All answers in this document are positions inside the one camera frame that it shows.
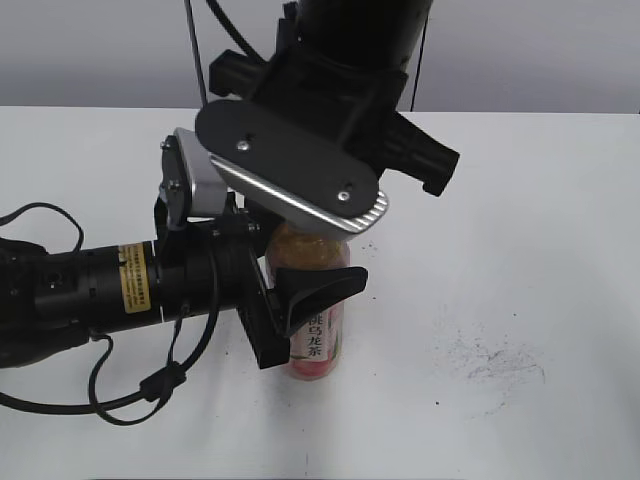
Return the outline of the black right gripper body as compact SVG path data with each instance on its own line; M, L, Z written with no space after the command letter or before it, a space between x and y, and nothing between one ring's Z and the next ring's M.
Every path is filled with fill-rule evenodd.
M376 174L402 172L439 196L459 154L397 111L407 79L399 70L351 68L303 47L286 47L263 63L226 50L209 66L211 93L236 95L337 145Z

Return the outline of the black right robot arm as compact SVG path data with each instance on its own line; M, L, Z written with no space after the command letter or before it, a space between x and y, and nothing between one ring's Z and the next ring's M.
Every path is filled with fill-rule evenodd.
M236 95L368 164L400 171L439 196L459 160L402 116L407 67L429 1L289 1L276 49L263 58L216 1L208 7L238 46L209 66L208 89Z

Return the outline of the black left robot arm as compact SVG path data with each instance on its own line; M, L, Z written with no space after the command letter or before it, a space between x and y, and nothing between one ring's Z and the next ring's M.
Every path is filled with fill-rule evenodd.
M157 237L50 254L1 244L1 364L21 367L110 334L233 309L260 368L285 364L291 337L315 315L362 292L361 267L281 268L268 286L259 266L273 215L228 211L172 229L155 208Z

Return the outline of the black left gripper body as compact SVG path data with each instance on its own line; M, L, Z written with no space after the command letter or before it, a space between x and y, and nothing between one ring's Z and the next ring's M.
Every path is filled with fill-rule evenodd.
M259 368L286 364L290 341L276 329L277 308L258 263L282 217L251 200L240 208L229 193L222 214L180 226L171 223L169 202L159 198L154 221L158 299L164 318L207 317L203 336L182 368L188 370L199 360L213 337L218 315L230 309L237 312Z

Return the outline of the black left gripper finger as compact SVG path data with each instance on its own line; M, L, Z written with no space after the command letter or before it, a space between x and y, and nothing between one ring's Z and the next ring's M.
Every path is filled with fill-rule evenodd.
M278 268L267 293L276 332L291 337L316 315L363 292L368 271L363 267L329 270Z

